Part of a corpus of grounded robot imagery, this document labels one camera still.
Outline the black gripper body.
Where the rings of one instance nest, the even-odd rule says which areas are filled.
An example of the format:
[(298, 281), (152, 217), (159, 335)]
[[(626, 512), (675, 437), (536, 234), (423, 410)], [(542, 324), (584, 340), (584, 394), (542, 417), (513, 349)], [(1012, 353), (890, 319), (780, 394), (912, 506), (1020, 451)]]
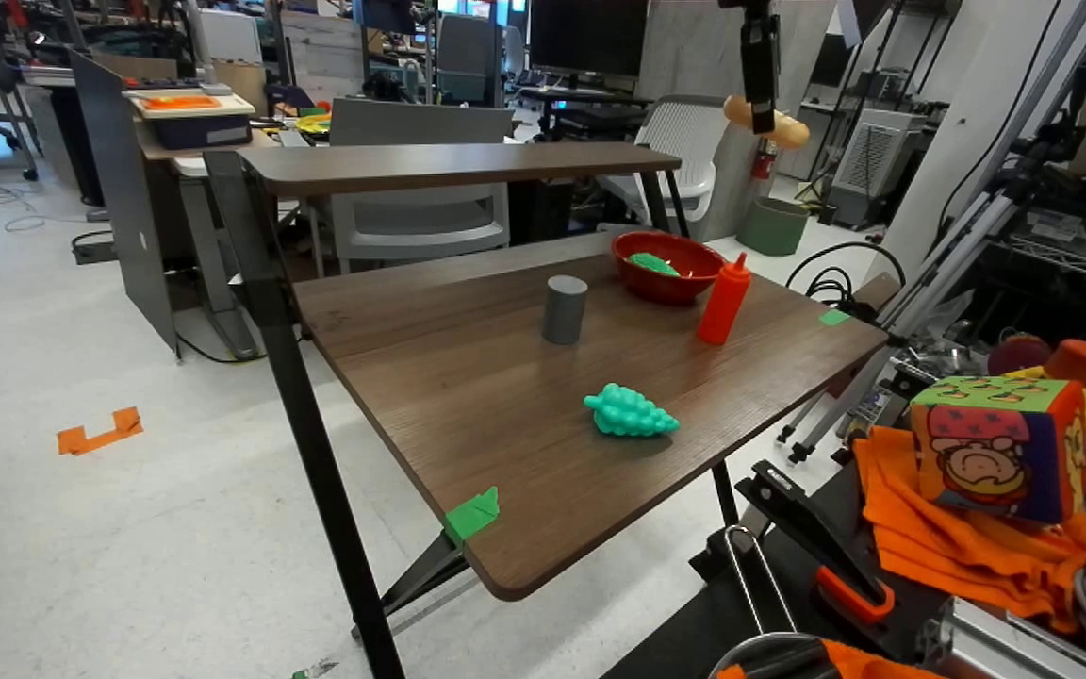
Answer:
[(739, 66), (743, 66), (743, 99), (753, 110), (777, 110), (777, 16), (770, 0), (717, 0), (721, 9), (739, 9)]

